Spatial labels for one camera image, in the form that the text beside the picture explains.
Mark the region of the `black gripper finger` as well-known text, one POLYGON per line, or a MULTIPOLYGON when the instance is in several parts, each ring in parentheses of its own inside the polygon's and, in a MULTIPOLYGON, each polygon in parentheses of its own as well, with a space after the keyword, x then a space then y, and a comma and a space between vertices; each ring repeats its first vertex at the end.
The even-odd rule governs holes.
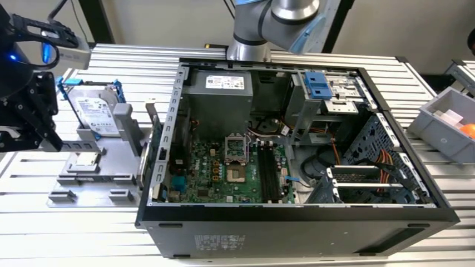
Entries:
POLYGON ((52 119, 58 112, 55 76, 47 71, 35 72, 24 93, 23 127, 34 144, 39 146, 46 141, 51 152, 60 152, 63 148, 52 119))
POLYGON ((2 122, 2 152, 35 150, 44 139, 46 127, 27 123, 2 122))

